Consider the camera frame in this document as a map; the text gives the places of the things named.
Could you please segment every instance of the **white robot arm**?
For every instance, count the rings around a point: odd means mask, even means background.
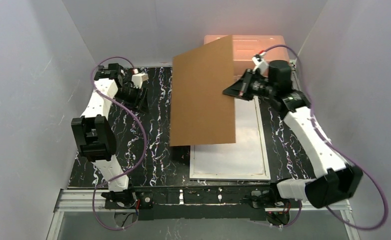
[[[255,68],[247,69],[242,77],[223,91],[223,94],[250,101],[254,96],[267,98],[271,107],[278,111],[303,146],[313,166],[315,179],[282,179],[271,183],[268,193],[253,199],[263,203],[277,203],[283,199],[310,201],[316,208],[351,198],[359,185],[363,172],[352,166],[337,152],[329,148],[315,132],[324,136],[316,123],[312,126],[310,102],[305,95],[293,89],[291,66],[284,60],[269,64],[263,52],[252,60]],[[268,70],[268,77],[263,73]]]
[[[134,69],[131,81],[126,82],[124,78],[124,68],[111,63],[108,67],[99,67],[94,81],[104,95],[121,98],[129,108],[143,111],[147,107],[147,90],[142,84],[148,79],[147,73]],[[111,101],[94,90],[85,111],[71,123],[79,154],[92,162],[106,181],[124,173],[116,158],[116,137],[108,123],[111,105]],[[108,190],[122,192],[128,186],[129,177],[124,175],[109,182]]]

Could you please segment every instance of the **white wall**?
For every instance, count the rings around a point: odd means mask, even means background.
[[[300,49],[326,0],[63,0],[96,61],[171,65],[205,35],[283,35]]]
[[[361,238],[391,239],[391,0],[329,0],[300,57],[319,123],[388,197],[387,224]],[[383,214],[366,177],[350,202],[358,225],[376,224]]]
[[[0,240],[46,238],[94,64],[61,0],[0,0]]]

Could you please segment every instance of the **wire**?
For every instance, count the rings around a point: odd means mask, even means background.
[[[138,203],[136,204],[136,208],[135,208],[135,214],[138,216],[138,208],[140,207],[140,199],[138,199]]]
[[[299,65],[299,69],[300,69],[300,81],[302,83],[302,86],[305,88],[304,89],[304,93],[306,94],[306,97],[310,100],[310,122],[316,132],[316,134],[319,136],[319,138],[325,142],[325,144],[330,148],[332,149],[333,151],[337,152],[338,154],[340,154],[341,156],[343,156],[345,159],[347,159],[349,162],[351,162],[352,164],[354,164],[355,166],[357,166],[358,168],[360,168],[366,176],[368,176],[368,178],[372,181],[372,183],[375,185],[376,189],[378,190],[379,192],[379,195],[381,196],[381,199],[382,199],[382,204],[384,205],[384,214],[381,218],[381,220],[376,224],[376,225],[373,225],[373,226],[356,226],[348,221],[345,221],[344,219],[342,219],[340,216],[338,216],[333,210],[331,210],[331,208],[329,206],[326,206],[326,209],[328,209],[328,211],[331,212],[332,215],[334,215],[336,218],[338,218],[341,222],[343,222],[344,224],[352,227],[352,228],[355,228],[357,230],[363,230],[363,231],[372,231],[372,230],[376,230],[376,229],[379,229],[381,228],[387,221],[387,218],[389,217],[389,203],[387,201],[387,197],[386,195],[384,194],[384,190],[381,188],[381,186],[378,184],[378,181],[365,169],[363,168],[356,160],[353,160],[352,158],[348,157],[346,154],[344,154],[342,151],[340,151],[337,147],[335,147],[334,145],[331,144],[330,141],[327,140],[327,138],[321,133],[321,131],[319,131],[319,129],[317,128],[317,121],[316,121],[316,118],[315,118],[315,112],[314,112],[314,103],[313,103],[313,99],[309,93],[309,90],[307,88],[307,84],[306,82],[304,82],[304,78],[303,78],[303,69],[302,69],[302,60],[299,58],[299,56],[297,55],[297,53],[291,49],[289,46],[287,45],[284,45],[284,44],[278,44],[278,45],[274,45],[274,46],[271,46],[269,48],[267,48],[265,50],[265,52],[267,53],[269,50],[272,50],[272,49],[275,49],[275,48],[286,48],[288,50],[290,50],[290,52],[292,52],[292,54],[295,55],[296,59],[298,60],[297,64]]]
[[[286,212],[286,209],[287,209],[287,205],[288,205],[288,202],[284,205],[284,209],[282,210],[282,214],[284,214]]]
[[[290,211],[290,209],[291,209],[291,202],[288,202],[288,209],[284,213],[287,214]]]
[[[125,220],[123,221],[122,226],[120,226],[120,227],[123,228],[124,225],[125,225],[125,223],[127,222],[128,218],[129,218],[129,216],[134,215],[134,214],[135,214],[135,213],[133,213],[133,212],[129,213],[129,214],[125,217]]]
[[[94,213],[94,216],[95,216],[95,219],[97,219],[97,222],[103,226],[104,228],[108,229],[108,230],[112,230],[112,231],[122,231],[124,229],[127,229],[129,227],[131,227],[134,223],[136,223],[137,221],[133,222],[132,224],[130,224],[129,226],[126,226],[126,227],[120,227],[120,228],[115,228],[115,227],[110,227],[110,226],[107,226],[105,225],[101,219],[99,218],[99,216],[97,215],[96,213],[96,206],[95,206],[95,200],[96,200],[96,191],[98,188],[101,188],[101,187],[104,187],[105,185],[107,185],[109,182],[112,182],[120,177],[123,177],[127,174],[129,174],[130,172],[132,172],[133,170],[135,170],[138,166],[141,165],[141,163],[143,162],[144,160],[144,157],[146,156],[146,152],[147,152],[147,135],[146,135],[146,131],[144,130],[144,127],[143,127],[143,124],[141,123],[141,121],[138,119],[138,117],[132,113],[131,110],[129,110],[126,106],[122,105],[121,103],[119,103],[118,101],[114,100],[113,98],[110,98],[108,97],[107,95],[104,95],[100,90],[97,89],[96,87],[96,83],[94,82],[93,80],[93,75],[94,75],[94,71],[96,69],[98,69],[98,67],[100,65],[102,65],[103,63],[105,63],[107,60],[110,60],[110,59],[123,59],[125,61],[127,61],[131,66],[132,68],[134,69],[135,66],[132,64],[131,61],[129,61],[127,58],[125,57],[121,57],[121,56],[112,56],[112,57],[109,57],[109,58],[106,58],[104,60],[102,60],[99,64],[97,64],[97,66],[95,66],[92,71],[91,71],[91,84],[92,84],[92,87],[94,88],[94,91],[98,93],[98,95],[100,95],[101,97],[111,101],[112,103],[116,104],[117,106],[119,106],[120,108],[122,108],[123,110],[125,110],[129,115],[131,115],[131,117],[135,120],[136,124],[139,126],[139,128],[141,129],[141,132],[142,132],[142,137],[144,139],[144,148],[143,148],[143,151],[142,151],[142,155],[141,157],[139,158],[138,162],[133,166],[131,167],[130,169],[124,171],[122,174],[119,174],[115,177],[112,177],[111,179],[109,179],[108,181],[105,181],[105,182],[102,182],[101,184],[99,185],[96,185],[94,187],[94,192],[92,193],[92,213]]]

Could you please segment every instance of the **orange box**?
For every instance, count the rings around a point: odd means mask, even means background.
[[[213,42],[227,35],[206,35],[204,44]],[[277,44],[286,44],[283,36],[279,35],[232,35],[234,75],[242,75],[246,69],[255,67],[252,58],[260,51]],[[287,49],[277,47],[270,50],[266,56],[266,61],[285,60],[290,61]]]

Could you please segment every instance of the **marble-patterned mat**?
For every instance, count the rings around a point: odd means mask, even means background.
[[[129,177],[134,186],[202,186],[246,184],[247,181],[190,180],[190,147],[169,147],[171,67],[141,68],[148,73],[149,113],[137,113],[148,137],[148,149],[142,166]],[[127,79],[131,71],[126,72]],[[271,180],[282,178],[306,179],[314,171],[300,143],[279,114],[260,100],[260,113],[265,134]],[[117,159],[124,170],[138,161],[143,152],[143,135],[133,118],[112,105],[108,121],[117,139]],[[76,156],[69,187],[88,188],[101,183],[102,175],[83,158]]]

